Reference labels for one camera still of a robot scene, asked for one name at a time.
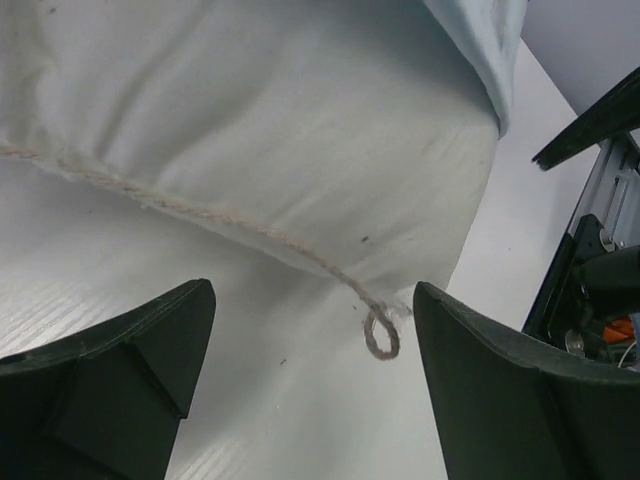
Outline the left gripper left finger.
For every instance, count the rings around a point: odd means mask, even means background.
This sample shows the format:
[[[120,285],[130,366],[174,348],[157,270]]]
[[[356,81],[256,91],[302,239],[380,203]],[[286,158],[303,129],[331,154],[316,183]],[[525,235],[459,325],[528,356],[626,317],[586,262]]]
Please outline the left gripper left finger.
[[[1,360],[4,479],[162,479],[216,310],[190,280],[115,318]]]

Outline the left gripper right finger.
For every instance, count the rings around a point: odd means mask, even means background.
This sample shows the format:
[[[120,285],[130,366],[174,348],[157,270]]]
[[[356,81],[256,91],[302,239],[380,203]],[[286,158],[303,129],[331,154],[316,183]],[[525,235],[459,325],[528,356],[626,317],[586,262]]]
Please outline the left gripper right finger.
[[[451,479],[636,479],[639,375],[563,352],[420,282],[413,312]]]

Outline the white pillow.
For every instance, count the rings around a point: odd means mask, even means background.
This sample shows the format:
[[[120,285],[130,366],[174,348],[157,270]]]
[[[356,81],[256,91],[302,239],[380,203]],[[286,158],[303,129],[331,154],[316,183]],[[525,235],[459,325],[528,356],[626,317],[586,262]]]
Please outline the white pillow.
[[[1,153],[331,277],[381,360],[446,286],[500,123],[423,1],[5,1]]]

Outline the light blue pillowcase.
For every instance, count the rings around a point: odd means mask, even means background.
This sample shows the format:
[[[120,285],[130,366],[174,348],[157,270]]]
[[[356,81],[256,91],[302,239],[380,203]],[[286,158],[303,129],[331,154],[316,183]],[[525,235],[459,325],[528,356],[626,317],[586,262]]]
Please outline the light blue pillowcase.
[[[471,64],[496,112],[499,135],[511,124],[514,71],[526,0],[425,0],[425,6]]]

